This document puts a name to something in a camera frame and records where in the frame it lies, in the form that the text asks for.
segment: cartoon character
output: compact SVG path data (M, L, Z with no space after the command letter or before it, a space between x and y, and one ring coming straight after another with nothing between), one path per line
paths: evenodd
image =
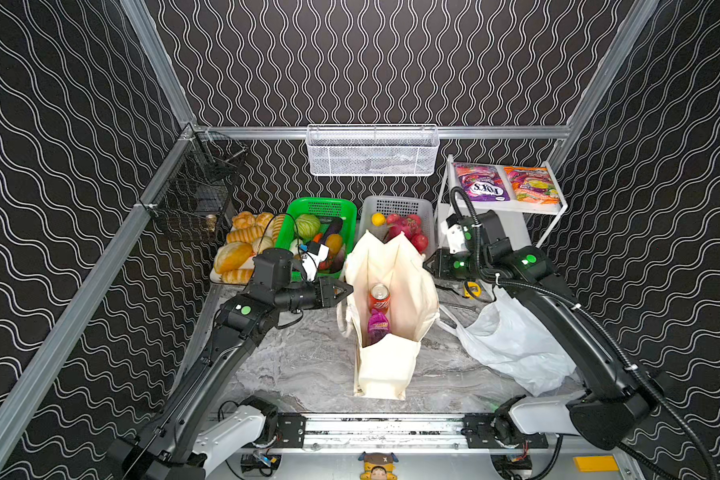
M365 471L360 475L361 480L397 480L398 476L392 473L394 462L398 458L393 454L365 453L358 458L365 463Z

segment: white plastic basket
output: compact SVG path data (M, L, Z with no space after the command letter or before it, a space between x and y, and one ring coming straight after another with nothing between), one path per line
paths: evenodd
M416 214L422 218L422 233L427 236L429 245L424 251L424 255L429 258L430 255L438 247L438 239L434 235L434 216L432 215L432 204L426 200L411 197L366 197L362 203L362 212L360 214L360 224L357 229L356 237L365 235L365 231L371 232L373 236L384 241L389 228L384 226L375 226L371 223L371 217L380 213L384 216L391 214L399 214L400 216L408 216Z
M428 177L440 138L434 125L321 125L307 127L312 175Z

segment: green basket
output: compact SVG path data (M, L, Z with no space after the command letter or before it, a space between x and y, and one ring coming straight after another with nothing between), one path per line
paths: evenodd
M294 200L288 206L288 213L293 215L293 218L298 218L301 214L311 214L317 218L321 218L321 232L325 232L328 228L327 218L332 216L341 217L341 219L344 220L341 235L347 247L347 255L352 252L352 248L355 246L355 225L358 218L358 208L351 201L339 198L303 197ZM291 242L293 242L295 238L293 218L286 216L282 222L280 235L278 235L277 244L275 245L276 247L288 250ZM318 274L318 276L332 276L334 278L338 278L339 275L341 275L341 272L335 274ZM293 281L296 282L301 279L302 274L293 272Z

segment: marble tabletop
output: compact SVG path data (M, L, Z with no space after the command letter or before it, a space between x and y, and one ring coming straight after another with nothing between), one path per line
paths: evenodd
M220 304L235 292L225 287ZM477 304L456 294L440 293L441 301ZM465 326L477 318L475 312L452 312ZM283 314L281 323L288 321L288 315ZM404 401L355 397L354 369L355 337L342 337L336 311L308 311L297 325L269 331L259 349L231 377L215 405L254 395L284 412L492 412L509 398L527 394L513 379L471 358L455 336L437 325L422 339ZM547 395L578 388L578 381L568 377Z

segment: yellow sticky note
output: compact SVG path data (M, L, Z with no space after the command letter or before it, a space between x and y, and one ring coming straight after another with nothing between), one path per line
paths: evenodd
M619 466L613 456L574 457L579 472L618 472Z

